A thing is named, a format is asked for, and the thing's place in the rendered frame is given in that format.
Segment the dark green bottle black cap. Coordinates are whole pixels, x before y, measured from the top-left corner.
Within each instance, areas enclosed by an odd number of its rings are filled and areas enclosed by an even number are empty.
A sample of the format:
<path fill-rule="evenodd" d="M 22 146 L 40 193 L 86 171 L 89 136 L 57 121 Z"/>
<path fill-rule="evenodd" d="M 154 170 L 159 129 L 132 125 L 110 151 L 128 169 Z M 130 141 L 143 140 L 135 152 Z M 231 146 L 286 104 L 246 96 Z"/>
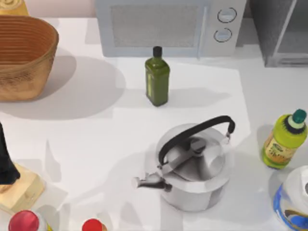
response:
<path fill-rule="evenodd" d="M 170 67 L 162 54 L 162 47 L 154 46 L 153 56 L 145 61 L 146 96 L 156 107 L 168 102 Z"/>

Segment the pale microwave oven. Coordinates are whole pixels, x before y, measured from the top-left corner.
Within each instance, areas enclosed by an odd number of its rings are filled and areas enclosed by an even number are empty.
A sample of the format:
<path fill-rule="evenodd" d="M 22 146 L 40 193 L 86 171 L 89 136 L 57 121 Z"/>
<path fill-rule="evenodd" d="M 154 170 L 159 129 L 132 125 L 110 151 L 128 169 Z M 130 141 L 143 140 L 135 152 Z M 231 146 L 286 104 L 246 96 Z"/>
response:
<path fill-rule="evenodd" d="M 247 0 L 95 0 L 102 51 L 106 57 L 150 57 L 161 46 L 165 57 L 225 57 L 233 54 Z M 230 23 L 218 20 L 226 8 Z M 228 28 L 232 38 L 214 39 Z"/>

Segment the round microwave knob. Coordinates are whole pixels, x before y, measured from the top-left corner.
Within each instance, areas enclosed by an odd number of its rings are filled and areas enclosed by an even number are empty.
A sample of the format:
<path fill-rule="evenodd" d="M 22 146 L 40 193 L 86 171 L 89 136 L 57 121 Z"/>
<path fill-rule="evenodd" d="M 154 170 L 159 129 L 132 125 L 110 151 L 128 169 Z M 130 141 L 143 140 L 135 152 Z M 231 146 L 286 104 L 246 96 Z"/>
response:
<path fill-rule="evenodd" d="M 222 23 L 230 23 L 237 16 L 237 11 L 234 8 L 222 9 L 218 12 L 218 20 Z"/>
<path fill-rule="evenodd" d="M 214 39 L 218 43 L 224 43 L 229 41 L 232 38 L 232 31 L 228 28 L 223 28 L 221 30 L 217 30 L 214 33 Z"/>

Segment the red capped bottle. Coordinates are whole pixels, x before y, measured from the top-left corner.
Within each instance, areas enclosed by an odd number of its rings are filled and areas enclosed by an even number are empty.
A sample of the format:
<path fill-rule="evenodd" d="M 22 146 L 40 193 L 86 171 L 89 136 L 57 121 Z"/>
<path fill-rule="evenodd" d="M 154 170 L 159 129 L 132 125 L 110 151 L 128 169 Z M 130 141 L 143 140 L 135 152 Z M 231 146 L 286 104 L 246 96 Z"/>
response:
<path fill-rule="evenodd" d="M 53 231 L 40 213 L 22 210 L 9 221 L 8 231 Z"/>
<path fill-rule="evenodd" d="M 90 218 L 82 225 L 82 231 L 108 231 L 107 227 L 98 219 Z"/>

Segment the yellow-green bottle green cap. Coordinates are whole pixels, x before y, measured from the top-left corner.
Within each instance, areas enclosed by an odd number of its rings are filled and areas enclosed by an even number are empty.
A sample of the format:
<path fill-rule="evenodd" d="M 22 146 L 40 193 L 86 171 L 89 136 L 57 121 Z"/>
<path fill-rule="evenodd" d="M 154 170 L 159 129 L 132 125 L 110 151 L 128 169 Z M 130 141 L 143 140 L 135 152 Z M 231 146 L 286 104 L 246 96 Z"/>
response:
<path fill-rule="evenodd" d="M 297 109 L 292 114 L 285 114 L 277 119 L 262 147 L 261 157 L 265 165 L 283 169 L 289 164 L 308 137 L 306 118 L 306 111 Z"/>

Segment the brown woven basket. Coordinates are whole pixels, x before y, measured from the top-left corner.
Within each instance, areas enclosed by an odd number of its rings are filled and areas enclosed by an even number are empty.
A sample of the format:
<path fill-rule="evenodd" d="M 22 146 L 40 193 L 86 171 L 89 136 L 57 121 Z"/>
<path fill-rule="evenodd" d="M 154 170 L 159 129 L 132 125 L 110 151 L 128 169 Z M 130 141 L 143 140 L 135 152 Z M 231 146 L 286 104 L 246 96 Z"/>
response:
<path fill-rule="evenodd" d="M 31 16 L 0 15 L 0 101 L 26 101 L 44 90 L 59 34 Z"/>

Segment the grey cabinet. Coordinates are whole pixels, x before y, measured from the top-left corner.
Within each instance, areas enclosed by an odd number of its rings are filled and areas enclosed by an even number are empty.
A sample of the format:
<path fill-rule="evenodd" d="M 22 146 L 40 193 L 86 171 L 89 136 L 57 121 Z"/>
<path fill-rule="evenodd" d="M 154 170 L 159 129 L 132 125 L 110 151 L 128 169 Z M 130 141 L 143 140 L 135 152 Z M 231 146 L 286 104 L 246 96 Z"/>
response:
<path fill-rule="evenodd" d="M 308 0 L 250 0 L 265 67 L 308 67 Z"/>

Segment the pale wooden block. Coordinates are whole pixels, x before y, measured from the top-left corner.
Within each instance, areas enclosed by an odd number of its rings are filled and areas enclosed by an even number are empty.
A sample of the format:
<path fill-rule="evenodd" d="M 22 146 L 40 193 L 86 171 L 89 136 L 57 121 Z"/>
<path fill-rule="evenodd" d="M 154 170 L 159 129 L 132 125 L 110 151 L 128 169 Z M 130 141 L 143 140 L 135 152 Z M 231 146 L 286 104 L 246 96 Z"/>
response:
<path fill-rule="evenodd" d="M 30 209 L 45 190 L 43 179 L 35 172 L 14 164 L 21 177 L 13 184 L 0 184 L 0 210 L 15 214 Z"/>

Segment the white and blue container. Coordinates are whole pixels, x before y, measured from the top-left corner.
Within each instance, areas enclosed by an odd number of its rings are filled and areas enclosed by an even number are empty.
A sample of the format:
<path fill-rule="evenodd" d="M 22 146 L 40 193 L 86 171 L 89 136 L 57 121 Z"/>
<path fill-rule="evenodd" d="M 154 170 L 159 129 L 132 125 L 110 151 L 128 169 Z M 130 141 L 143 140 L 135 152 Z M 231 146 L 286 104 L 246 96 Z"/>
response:
<path fill-rule="evenodd" d="M 288 174 L 273 197 L 273 210 L 289 231 L 308 231 L 308 165 Z"/>

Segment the yellow rounded object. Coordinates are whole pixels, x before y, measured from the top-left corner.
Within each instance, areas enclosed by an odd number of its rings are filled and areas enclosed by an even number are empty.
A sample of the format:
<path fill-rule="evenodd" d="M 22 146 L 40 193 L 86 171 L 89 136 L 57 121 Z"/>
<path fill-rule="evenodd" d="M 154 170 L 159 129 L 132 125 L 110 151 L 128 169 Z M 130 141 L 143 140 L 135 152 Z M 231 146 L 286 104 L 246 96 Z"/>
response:
<path fill-rule="evenodd" d="M 0 0 L 0 15 L 28 16 L 24 0 Z"/>

